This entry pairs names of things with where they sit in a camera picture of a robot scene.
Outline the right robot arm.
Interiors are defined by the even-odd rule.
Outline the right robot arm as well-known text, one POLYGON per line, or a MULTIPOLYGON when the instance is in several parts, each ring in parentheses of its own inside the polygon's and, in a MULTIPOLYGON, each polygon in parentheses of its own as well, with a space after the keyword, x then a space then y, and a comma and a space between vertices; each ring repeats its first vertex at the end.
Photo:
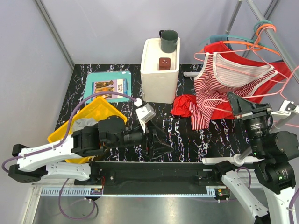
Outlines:
POLYGON ((299 156, 297 136, 288 131, 271 133, 273 124, 270 104, 248 101, 229 92, 228 100, 234 119, 239 121, 249 138, 254 157, 254 172, 266 195, 268 207, 263 206, 250 189, 238 178, 236 166, 229 161, 215 164, 213 182, 227 186, 255 224, 296 223, 295 172, 289 161, 299 156))

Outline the red white striped tank top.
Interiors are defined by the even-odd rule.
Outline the red white striped tank top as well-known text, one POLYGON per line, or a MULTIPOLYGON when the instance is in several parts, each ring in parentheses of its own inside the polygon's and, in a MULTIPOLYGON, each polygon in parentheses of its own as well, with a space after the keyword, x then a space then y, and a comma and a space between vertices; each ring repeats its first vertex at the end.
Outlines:
POLYGON ((218 52, 206 53, 203 68, 194 78, 196 104, 189 106, 192 130, 209 128, 214 109, 228 101, 228 92, 242 98, 253 96, 258 87, 277 73, 272 65, 241 65, 218 52))

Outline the grey tank top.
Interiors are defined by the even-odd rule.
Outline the grey tank top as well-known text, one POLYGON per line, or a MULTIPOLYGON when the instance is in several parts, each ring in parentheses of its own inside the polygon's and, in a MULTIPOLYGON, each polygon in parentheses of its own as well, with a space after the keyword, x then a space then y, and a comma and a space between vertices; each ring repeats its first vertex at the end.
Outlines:
POLYGON ((97 123, 98 122, 94 118, 78 119, 78 120, 74 121, 71 130, 72 130, 72 132, 75 132, 78 130, 82 130, 84 127, 93 126, 97 123))

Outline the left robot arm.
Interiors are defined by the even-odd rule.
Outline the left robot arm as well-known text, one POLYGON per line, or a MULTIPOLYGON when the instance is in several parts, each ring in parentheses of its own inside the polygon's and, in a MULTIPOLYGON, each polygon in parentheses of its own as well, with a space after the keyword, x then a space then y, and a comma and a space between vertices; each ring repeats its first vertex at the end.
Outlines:
POLYGON ((160 134, 162 131, 151 121, 145 126, 129 128, 119 116, 109 116, 95 125, 74 131, 64 141, 32 148, 14 145, 13 157, 17 163, 9 167, 8 176, 19 183, 70 178, 95 185, 101 179, 99 166, 64 160, 101 156, 109 149, 140 146, 141 153, 150 161, 173 151, 160 134))

